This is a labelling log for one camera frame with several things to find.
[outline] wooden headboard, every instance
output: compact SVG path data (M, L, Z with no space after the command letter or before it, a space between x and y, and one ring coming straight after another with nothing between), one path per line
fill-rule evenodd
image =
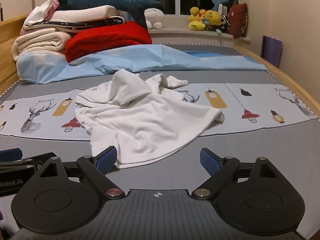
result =
M11 48L27 16L15 17L0 23L0 95L19 79Z

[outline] white plush toy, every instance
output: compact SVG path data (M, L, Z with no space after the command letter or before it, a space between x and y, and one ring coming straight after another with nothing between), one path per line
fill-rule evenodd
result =
M164 13L156 8L149 8L144 11L144 16L146 17L148 30L163 29L161 21L164 19Z

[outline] gray bed sheet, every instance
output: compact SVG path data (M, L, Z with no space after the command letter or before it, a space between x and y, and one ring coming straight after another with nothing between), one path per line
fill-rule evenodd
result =
M183 50L199 50L238 55L233 49L212 46L172 46ZM140 73L147 79L158 72ZM269 83L279 84L267 72L262 71L165 71L186 79L189 83ZM22 97L33 97L73 89L87 89L110 81L112 75L74 79L46 85L18 82L8 90L0 101ZM242 162L254 162L259 156L267 157L292 183L303 197L306 211L298 232L311 237L320 228L320 122L310 120L291 126L261 129L252 132L229 135L215 135L195 139L179 152L150 165L118 170L113 168L107 177L126 193L132 189L187 189L190 193L209 178L201 166L199 152L207 147L219 156L234 156ZM0 136L0 150L19 147L24 158L45 152L54 152L63 161L75 161L78 157L91 153L89 142L47 141ZM10 213L13 196L0 198L0 210ZM8 215L5 226L10 231L17 230L13 217Z

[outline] blue gripper pad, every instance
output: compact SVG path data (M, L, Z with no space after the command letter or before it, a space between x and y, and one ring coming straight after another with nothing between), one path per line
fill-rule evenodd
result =
M210 174L210 176L213 176L218 170L221 169L219 160L212 157L205 148L200 151L200 163Z
M109 146L103 152L93 157L95 160L96 168L101 171L104 175L115 165L117 161L117 150L114 146Z
M22 150L19 148L0 151L0 162L13 162L22 159Z

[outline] wooden bed frame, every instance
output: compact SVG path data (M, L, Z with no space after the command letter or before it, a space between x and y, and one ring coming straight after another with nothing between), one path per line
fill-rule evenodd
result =
M0 23L0 95L19 80L16 64L12 59L11 49L14 40L19 36L22 24L27 16L28 15L19 16ZM243 54L253 58L256 62L264 64L275 78L291 89L291 91L295 93L313 111L313 113L316 114L316 116L320 117L320 103L298 85L297 82L255 53L241 46L235 46L235 48ZM320 230L311 239L319 240Z

